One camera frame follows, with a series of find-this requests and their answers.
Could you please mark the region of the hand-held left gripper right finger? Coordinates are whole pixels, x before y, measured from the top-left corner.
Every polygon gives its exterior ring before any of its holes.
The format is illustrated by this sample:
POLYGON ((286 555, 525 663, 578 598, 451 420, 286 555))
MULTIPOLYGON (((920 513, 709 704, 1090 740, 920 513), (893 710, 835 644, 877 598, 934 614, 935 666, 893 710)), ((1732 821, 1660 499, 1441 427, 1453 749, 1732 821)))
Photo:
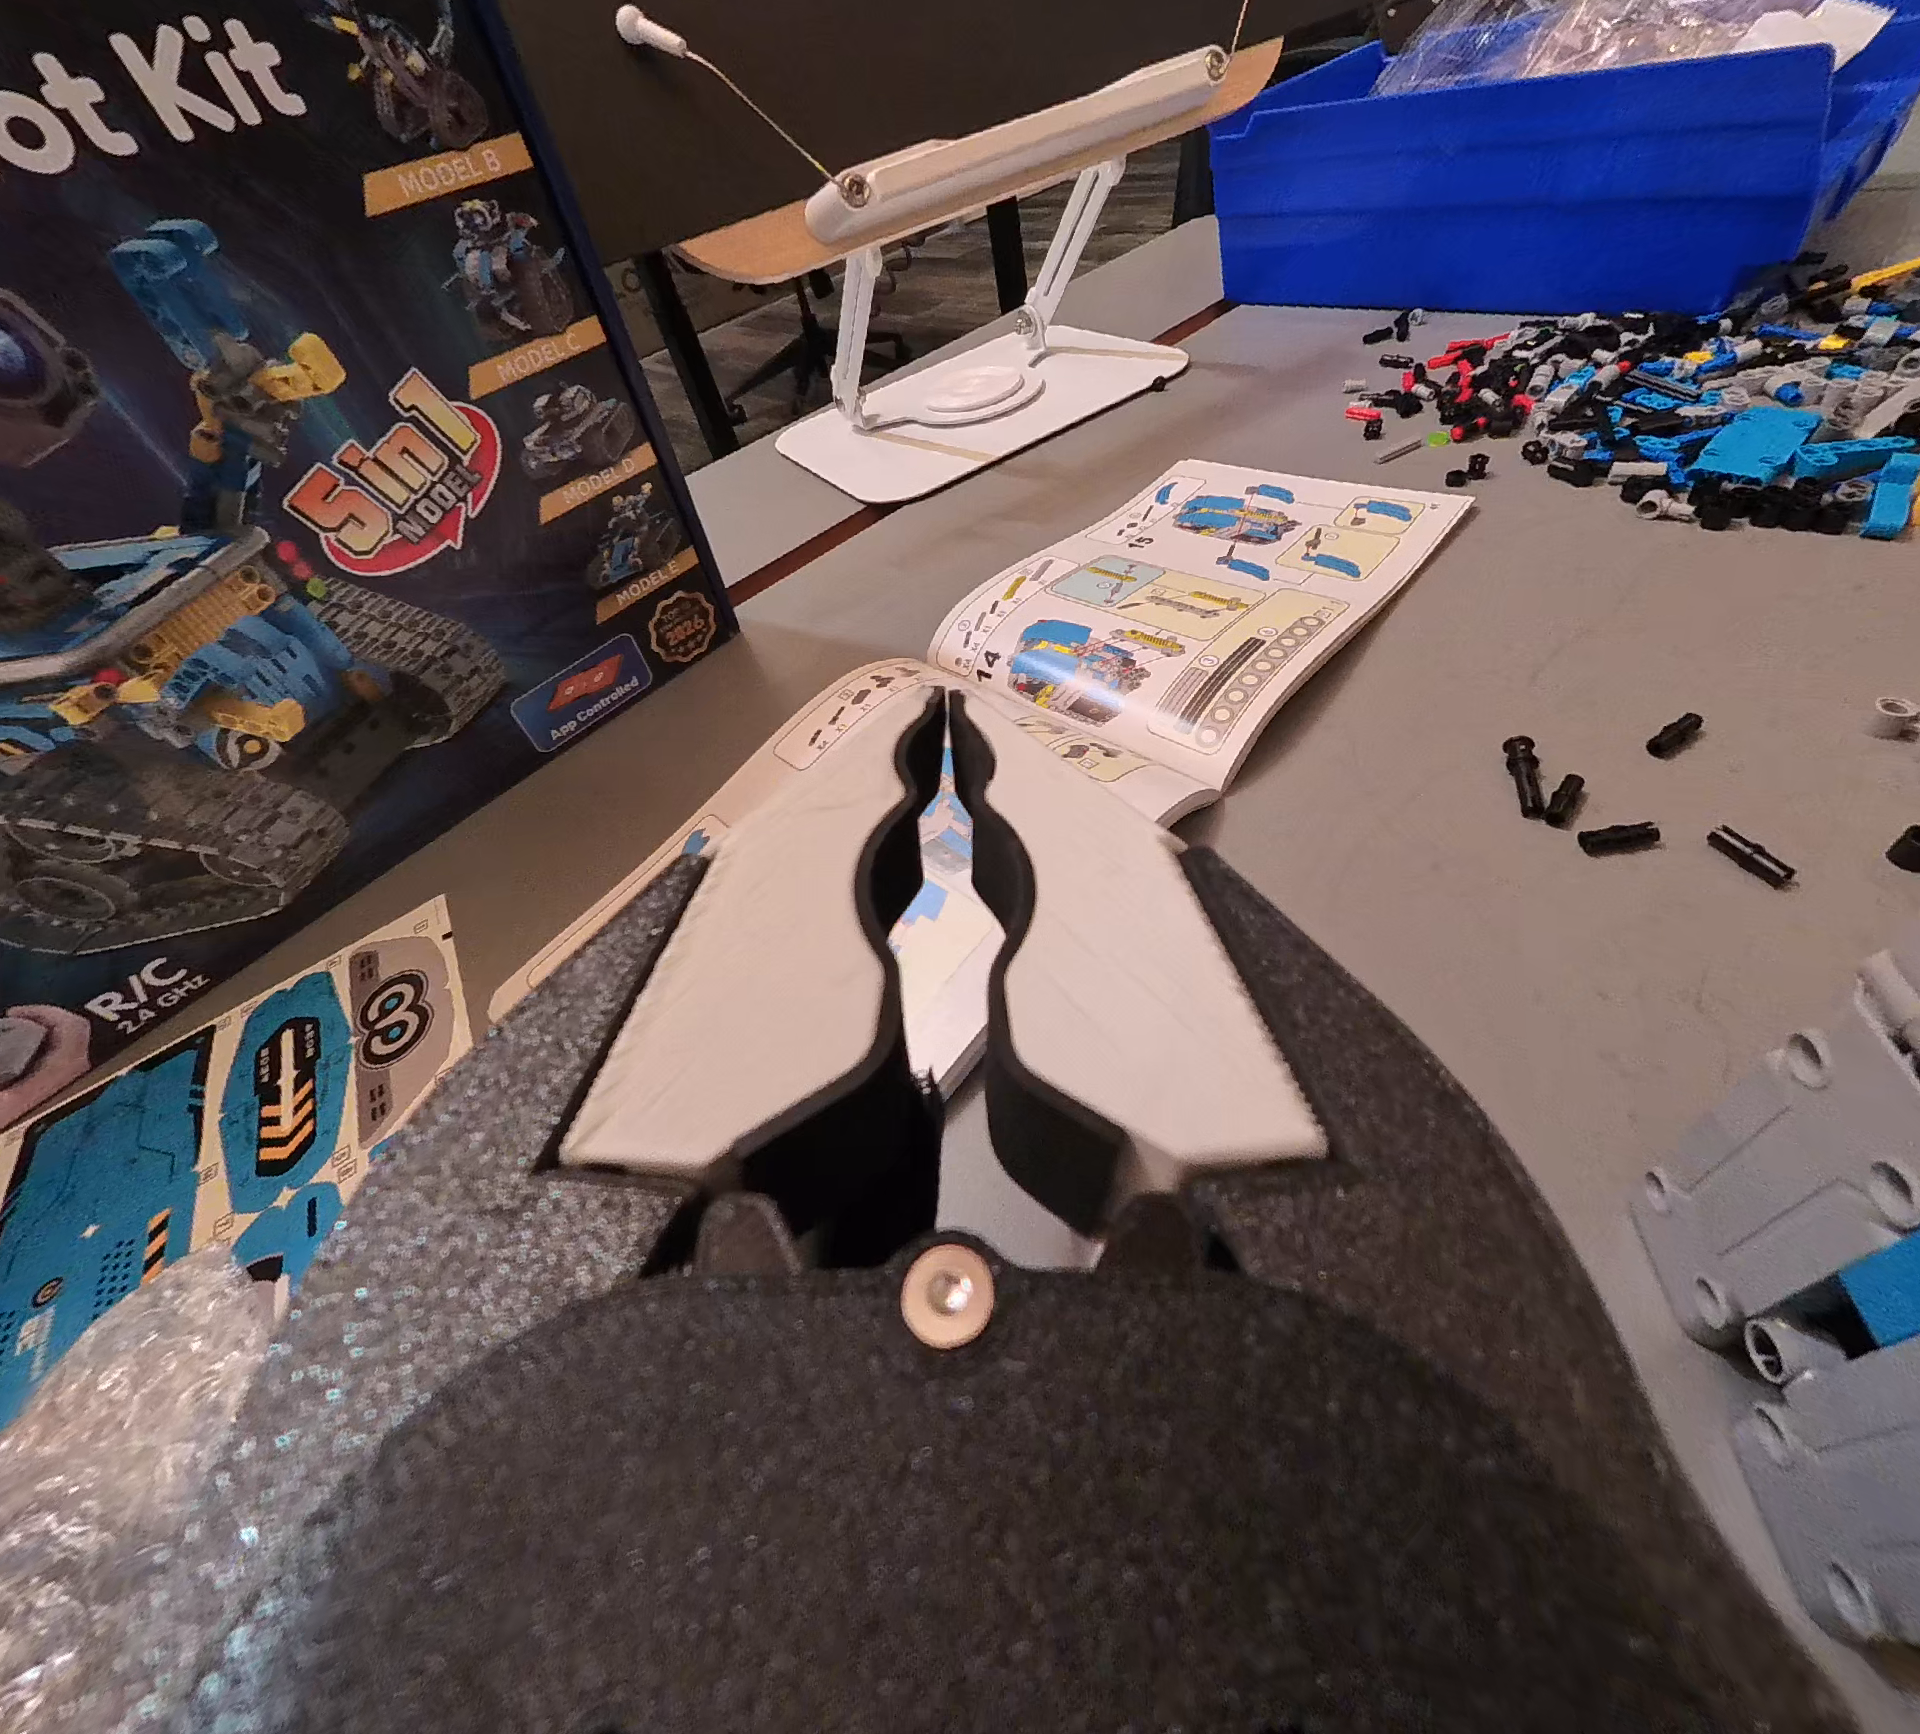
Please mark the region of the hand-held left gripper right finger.
POLYGON ((964 690, 948 733, 972 883, 1002 928, 981 1093, 1012 1183, 1127 1203, 1325 1158, 1181 846, 964 690))

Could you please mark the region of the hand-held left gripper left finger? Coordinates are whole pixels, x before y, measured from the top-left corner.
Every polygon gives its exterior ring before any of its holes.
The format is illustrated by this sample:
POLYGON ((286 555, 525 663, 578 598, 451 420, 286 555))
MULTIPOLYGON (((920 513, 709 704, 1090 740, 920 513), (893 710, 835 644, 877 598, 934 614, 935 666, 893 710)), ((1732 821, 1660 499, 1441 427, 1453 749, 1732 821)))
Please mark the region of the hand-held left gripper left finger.
POLYGON ((557 1141, 691 1189, 934 1189, 889 930, 921 887, 940 687, 889 698, 713 844, 557 1141))

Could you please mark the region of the building instruction booklet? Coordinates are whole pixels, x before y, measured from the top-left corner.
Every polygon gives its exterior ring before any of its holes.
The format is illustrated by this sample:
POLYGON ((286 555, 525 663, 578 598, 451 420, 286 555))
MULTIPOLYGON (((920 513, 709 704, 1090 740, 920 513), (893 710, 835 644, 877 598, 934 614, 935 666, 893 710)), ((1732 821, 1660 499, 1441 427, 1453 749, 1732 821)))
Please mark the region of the building instruction booklet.
POLYGON ((659 844, 492 999, 528 1010, 659 880, 700 883, 720 838, 857 724, 926 685, 946 695, 938 788, 923 808, 921 885, 893 921, 908 1060, 944 1098, 986 1065, 988 984, 1002 928, 974 885, 974 821, 952 766, 948 695, 964 692, 1165 834, 1211 808, 1251 744, 1438 555, 1470 497, 1364 491, 1209 463, 1163 475, 1117 514, 1056 543, 958 605, 927 656, 832 680, 708 808, 659 844))

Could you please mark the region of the pile of building block parts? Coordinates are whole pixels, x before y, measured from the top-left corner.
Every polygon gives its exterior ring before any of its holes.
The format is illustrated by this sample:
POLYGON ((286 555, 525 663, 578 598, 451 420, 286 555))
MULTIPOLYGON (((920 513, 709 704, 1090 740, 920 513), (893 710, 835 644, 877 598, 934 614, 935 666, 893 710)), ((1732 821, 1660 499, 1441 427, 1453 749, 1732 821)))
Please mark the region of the pile of building block parts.
POLYGON ((1849 273, 1805 255, 1716 310, 1529 314, 1432 348, 1417 318, 1366 332, 1377 365, 1342 385, 1382 460, 1414 450, 1392 427, 1411 423, 1451 455, 1451 489, 1511 441, 1646 520, 1916 541, 1916 258, 1849 273))

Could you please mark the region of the grey desk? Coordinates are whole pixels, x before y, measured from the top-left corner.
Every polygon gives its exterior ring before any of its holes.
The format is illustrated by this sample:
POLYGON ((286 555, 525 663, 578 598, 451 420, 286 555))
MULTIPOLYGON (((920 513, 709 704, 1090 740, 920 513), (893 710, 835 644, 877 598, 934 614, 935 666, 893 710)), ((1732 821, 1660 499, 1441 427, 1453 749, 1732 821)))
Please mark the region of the grey desk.
MULTIPOLYGON (((1433 450, 1380 466, 1339 416, 1369 322, 1218 301, 1209 223, 1068 296, 1074 322, 1181 324, 1162 397, 872 514, 767 443, 689 481, 739 633, 498 802, 367 883, 197 1006, 156 1050, 444 897, 478 1023, 519 965, 639 866, 793 712, 1180 458, 1425 489, 1433 450)), ((1916 698, 1916 541, 1641 523, 1497 444, 1467 523, 1258 738, 1187 834, 1216 849, 1432 1050, 1545 1195, 1691 1485, 1766 1598, 1870 1731, 1916 1731, 1911 1667, 1836 1645, 1793 1605, 1729 1454, 1733 1379, 1685 1340, 1626 1217, 1660 1152, 1858 962, 1916 918, 1883 858, 1916 823, 1916 746, 1871 738, 1916 698), (1646 740, 1679 714, 1700 738, 1646 740), (1524 819, 1501 743, 1529 737, 1572 826, 1524 819), (1576 832, 1649 821, 1589 858, 1576 832), (1707 846, 1732 826, 1795 868, 1771 888, 1707 846)))

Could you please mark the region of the white desk lamp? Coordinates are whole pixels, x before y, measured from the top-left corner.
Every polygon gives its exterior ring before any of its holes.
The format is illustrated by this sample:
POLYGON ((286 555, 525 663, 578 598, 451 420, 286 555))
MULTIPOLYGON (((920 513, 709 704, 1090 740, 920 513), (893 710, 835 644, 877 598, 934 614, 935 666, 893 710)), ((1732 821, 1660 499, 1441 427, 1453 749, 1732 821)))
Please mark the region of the white desk lamp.
POLYGON ((1058 326, 1056 316, 1127 155, 1176 123, 1206 121, 1229 67, 1226 50, 1206 45, 1051 109, 861 163, 820 187, 802 209, 803 227, 844 267, 829 404, 782 429, 775 452, 866 507, 903 505, 1181 373, 1180 350, 1058 326), (1010 329, 868 386, 886 249, 1061 180, 1065 211, 1010 329))

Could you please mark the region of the grey blue toy robot body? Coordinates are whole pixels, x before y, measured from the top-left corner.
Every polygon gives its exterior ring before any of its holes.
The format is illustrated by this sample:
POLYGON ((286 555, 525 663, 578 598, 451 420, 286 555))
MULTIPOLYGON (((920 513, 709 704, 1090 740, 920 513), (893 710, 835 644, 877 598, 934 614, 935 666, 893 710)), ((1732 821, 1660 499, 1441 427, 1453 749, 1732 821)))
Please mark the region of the grey blue toy robot body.
POLYGON ((1744 1368, 1729 1442, 1788 1583, 1918 1641, 1918 940, 1858 965, 1651 1162, 1629 1212, 1678 1329, 1744 1368))

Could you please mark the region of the blue sticker sheet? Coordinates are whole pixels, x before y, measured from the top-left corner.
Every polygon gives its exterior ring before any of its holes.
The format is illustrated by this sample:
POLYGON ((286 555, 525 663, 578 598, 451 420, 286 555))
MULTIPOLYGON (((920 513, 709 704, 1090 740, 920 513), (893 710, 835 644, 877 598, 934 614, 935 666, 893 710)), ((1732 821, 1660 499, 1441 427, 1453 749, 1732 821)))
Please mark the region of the blue sticker sheet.
POLYGON ((3 1131, 2 1424, 209 1247, 297 1290, 372 1162, 470 1049, 444 895, 3 1131))

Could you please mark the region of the wooden table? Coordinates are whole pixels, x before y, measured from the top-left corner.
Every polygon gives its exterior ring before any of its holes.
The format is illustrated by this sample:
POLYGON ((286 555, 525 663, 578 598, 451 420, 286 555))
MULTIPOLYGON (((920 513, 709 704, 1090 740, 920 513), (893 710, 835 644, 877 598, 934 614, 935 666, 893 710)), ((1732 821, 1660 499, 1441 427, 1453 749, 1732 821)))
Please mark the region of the wooden table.
POLYGON ((1203 129, 1250 104, 1281 53, 1275 37, 1231 56, 1203 47, 1139 67, 1050 109, 853 163, 806 200, 680 249, 696 269, 726 282, 787 282, 1203 129))

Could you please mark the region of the clear bubble wrap bag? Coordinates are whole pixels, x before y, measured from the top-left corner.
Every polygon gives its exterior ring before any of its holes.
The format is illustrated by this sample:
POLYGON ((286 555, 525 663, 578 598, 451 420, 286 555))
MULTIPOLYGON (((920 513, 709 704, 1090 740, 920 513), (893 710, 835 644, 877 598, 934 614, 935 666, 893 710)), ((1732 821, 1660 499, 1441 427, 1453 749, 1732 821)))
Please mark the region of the clear bubble wrap bag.
POLYGON ((3 1428, 2 1728, 179 1731, 229 1626, 217 1474, 297 1295, 221 1248, 135 1286, 3 1428))

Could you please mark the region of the blue plastic bin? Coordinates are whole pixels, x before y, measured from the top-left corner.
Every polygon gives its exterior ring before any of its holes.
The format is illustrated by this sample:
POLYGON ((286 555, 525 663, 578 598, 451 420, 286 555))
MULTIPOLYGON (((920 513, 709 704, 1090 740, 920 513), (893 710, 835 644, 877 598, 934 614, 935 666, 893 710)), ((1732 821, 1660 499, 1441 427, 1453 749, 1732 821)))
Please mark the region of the blue plastic bin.
POLYGON ((1377 95, 1366 45, 1209 132, 1241 306, 1710 313, 1788 265, 1898 143, 1916 0, 1813 47, 1377 95))

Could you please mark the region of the dark toy kit box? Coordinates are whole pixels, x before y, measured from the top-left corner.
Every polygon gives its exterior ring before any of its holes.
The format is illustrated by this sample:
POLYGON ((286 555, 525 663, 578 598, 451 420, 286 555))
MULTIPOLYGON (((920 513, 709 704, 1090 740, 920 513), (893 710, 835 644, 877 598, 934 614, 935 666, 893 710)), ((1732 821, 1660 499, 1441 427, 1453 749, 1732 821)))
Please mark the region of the dark toy kit box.
POLYGON ((738 631, 498 0, 2 0, 3 1124, 738 631))

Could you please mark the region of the heap of clear plastic bags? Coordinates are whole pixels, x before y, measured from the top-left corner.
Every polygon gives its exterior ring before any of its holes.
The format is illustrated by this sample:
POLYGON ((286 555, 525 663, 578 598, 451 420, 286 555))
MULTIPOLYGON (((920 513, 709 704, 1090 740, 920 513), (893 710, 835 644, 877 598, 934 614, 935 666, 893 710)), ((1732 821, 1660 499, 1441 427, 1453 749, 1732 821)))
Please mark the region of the heap of clear plastic bags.
POLYGON ((1545 80, 1793 47, 1846 67, 1896 19, 1871 0, 1441 0, 1374 96, 1545 80))

